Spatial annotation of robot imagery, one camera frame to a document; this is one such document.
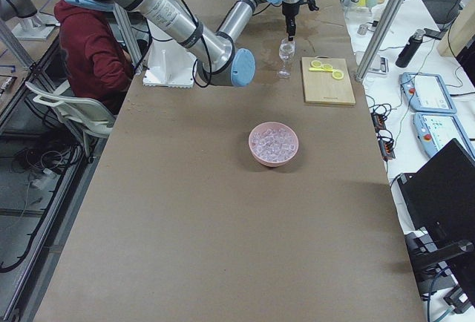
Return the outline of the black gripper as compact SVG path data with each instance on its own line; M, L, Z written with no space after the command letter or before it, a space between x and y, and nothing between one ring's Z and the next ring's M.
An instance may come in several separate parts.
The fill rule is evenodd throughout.
M282 14L286 17L286 34L290 37L295 36L296 26L295 17L299 13L299 3L283 2L281 5Z

